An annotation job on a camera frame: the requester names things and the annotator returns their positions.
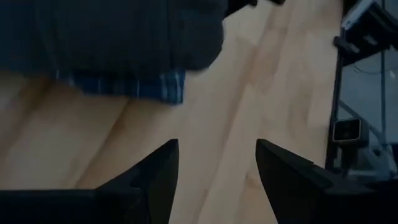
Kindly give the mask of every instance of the light wood plank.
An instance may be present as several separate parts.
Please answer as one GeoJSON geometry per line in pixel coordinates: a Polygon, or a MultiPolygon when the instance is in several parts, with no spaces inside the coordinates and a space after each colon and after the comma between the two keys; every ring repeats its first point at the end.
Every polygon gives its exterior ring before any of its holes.
{"type": "Polygon", "coordinates": [[[126,103],[53,86],[1,158],[0,188],[73,187],[126,103]]]}
{"type": "Polygon", "coordinates": [[[20,73],[0,72],[0,156],[16,140],[49,85],[48,78],[24,78],[20,73]]]}

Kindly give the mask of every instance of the blue plaid shirt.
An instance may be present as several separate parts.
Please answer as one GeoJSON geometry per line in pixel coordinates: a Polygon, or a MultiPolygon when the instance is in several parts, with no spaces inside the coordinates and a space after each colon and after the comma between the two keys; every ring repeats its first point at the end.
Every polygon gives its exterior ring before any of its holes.
{"type": "Polygon", "coordinates": [[[183,101],[185,70],[161,74],[159,78],[153,80],[117,78],[110,73],[87,71],[73,73],[56,71],[53,78],[75,86],[87,94],[147,98],[177,105],[183,101]]]}

